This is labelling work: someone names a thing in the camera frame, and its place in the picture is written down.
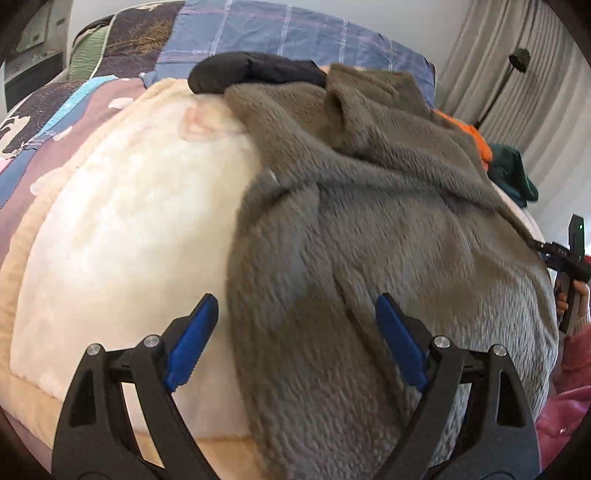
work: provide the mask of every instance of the black floor lamp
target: black floor lamp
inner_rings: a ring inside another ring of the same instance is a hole
[[[505,73],[505,77],[499,85],[499,88],[497,89],[495,97],[492,99],[489,108],[486,109],[486,112],[484,112],[484,115],[482,115],[480,120],[478,120],[474,124],[477,130],[480,128],[482,122],[491,112],[493,106],[495,106],[496,101],[499,99],[499,95],[501,94],[503,88],[505,88],[505,85],[507,85],[507,82],[509,81],[509,77],[511,76],[511,72],[513,71],[513,69],[517,70],[518,72],[525,73],[527,71],[528,65],[530,64],[530,60],[531,55],[530,51],[527,50],[527,48],[516,48],[515,51],[511,55],[509,55],[509,62],[511,63],[511,67],[509,68],[509,70],[507,70],[507,73]]]

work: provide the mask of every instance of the wall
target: wall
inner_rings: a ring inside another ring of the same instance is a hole
[[[274,3],[288,3],[288,0]],[[74,0],[69,45],[89,23],[141,0]],[[308,8],[346,18],[425,55],[441,72],[472,0],[292,0]]]

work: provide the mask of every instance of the lamp head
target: lamp head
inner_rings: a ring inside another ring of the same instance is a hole
[[[527,71],[527,67],[530,64],[531,55],[527,48],[516,48],[515,51],[509,55],[509,61],[511,65],[521,73]]]

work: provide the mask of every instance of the hand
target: hand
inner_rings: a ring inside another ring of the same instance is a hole
[[[574,289],[581,294],[579,301],[579,317],[582,317],[589,311],[589,286],[579,280],[573,282]],[[569,304],[566,303],[566,293],[560,292],[556,295],[556,313],[560,316],[569,308]]]

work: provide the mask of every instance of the gray plush fabric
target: gray plush fabric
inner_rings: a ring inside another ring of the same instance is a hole
[[[552,285],[471,137],[406,74],[333,66],[326,90],[240,85],[225,98],[265,167],[239,212],[228,303],[267,474],[365,480],[396,444],[418,394],[379,336],[383,292],[460,347],[506,345],[537,416],[557,355]]]

